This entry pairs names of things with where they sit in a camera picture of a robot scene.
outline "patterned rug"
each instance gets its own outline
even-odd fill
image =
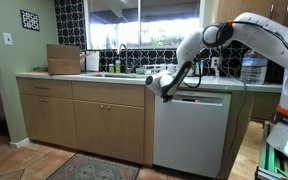
[[[48,180],[136,180],[139,167],[76,153]]]

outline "white dishwasher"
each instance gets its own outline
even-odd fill
[[[155,97],[153,164],[202,176],[220,170],[229,93],[178,91]]]

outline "black tile backsplash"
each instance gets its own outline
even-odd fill
[[[60,44],[86,47],[86,32],[83,0],[54,0]],[[240,76],[241,63],[245,52],[249,48],[242,43],[233,41],[223,50],[223,70],[235,77]],[[125,50],[118,56],[116,50],[100,51],[100,71],[108,71],[108,65],[115,60],[121,60],[121,72],[125,72]],[[203,75],[214,76],[215,70],[211,68],[212,57],[218,57],[214,50],[204,50],[202,53]],[[128,58],[136,67],[153,64],[177,64],[176,49],[130,49]],[[265,81],[269,83],[282,83],[284,68],[269,61]]]

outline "white countertop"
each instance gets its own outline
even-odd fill
[[[138,78],[119,78],[119,77],[98,77],[100,75],[112,75],[111,73],[87,73],[80,75],[49,75],[48,73],[17,73],[17,77],[25,78],[40,78],[40,79],[56,79],[56,80],[71,80],[71,81],[88,81],[88,82],[103,82],[103,83],[119,83],[119,84],[134,84],[145,85],[144,75],[128,74],[126,76],[137,76]],[[190,86],[194,86],[198,83],[198,77],[186,77],[184,82]],[[202,82],[198,89],[216,89],[216,90],[244,90],[243,83],[234,78],[215,78],[213,76],[203,76]],[[257,92],[272,92],[281,93],[282,85],[280,84],[263,84],[253,85],[247,84],[248,91]]]

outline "light switch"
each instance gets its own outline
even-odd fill
[[[10,33],[3,33],[3,36],[4,36],[4,43],[6,45],[12,46],[13,45],[12,35]]]

